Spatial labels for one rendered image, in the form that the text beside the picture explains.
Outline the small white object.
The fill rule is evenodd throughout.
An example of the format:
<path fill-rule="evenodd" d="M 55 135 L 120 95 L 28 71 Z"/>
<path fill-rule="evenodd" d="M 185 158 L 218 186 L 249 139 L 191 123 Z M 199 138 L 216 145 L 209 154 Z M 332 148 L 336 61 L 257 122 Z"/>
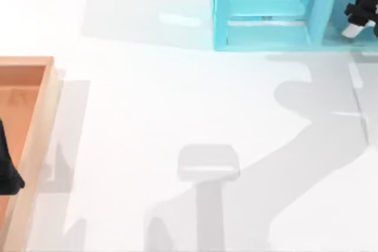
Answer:
<path fill-rule="evenodd" d="M 365 28 L 374 27 L 374 26 L 375 26 L 375 22 L 373 22 L 373 21 L 369 21 L 364 26 L 359 26 L 359 25 L 356 25 L 356 24 L 349 24 L 343 30 L 341 35 L 346 37 L 346 38 L 353 39 L 353 38 L 356 38 L 356 36 L 358 36 L 362 32 L 362 30 L 364 30 Z"/>

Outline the light blue rack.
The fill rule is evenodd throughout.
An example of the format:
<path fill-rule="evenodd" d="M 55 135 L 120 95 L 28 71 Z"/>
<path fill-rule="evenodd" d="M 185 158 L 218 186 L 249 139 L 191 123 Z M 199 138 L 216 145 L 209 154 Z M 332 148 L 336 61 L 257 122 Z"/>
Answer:
<path fill-rule="evenodd" d="M 217 51 L 374 51 L 374 27 L 349 39 L 344 11 L 355 0 L 211 0 Z"/>

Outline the shallow salmon-coloured box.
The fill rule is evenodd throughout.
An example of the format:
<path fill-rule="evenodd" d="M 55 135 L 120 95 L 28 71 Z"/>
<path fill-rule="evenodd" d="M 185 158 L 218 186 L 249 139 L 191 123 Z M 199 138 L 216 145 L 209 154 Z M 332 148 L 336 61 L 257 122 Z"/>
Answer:
<path fill-rule="evenodd" d="M 16 195 L 0 196 L 0 252 L 26 250 L 60 91 L 53 57 L 0 56 L 0 119 L 12 161 L 25 181 Z"/>

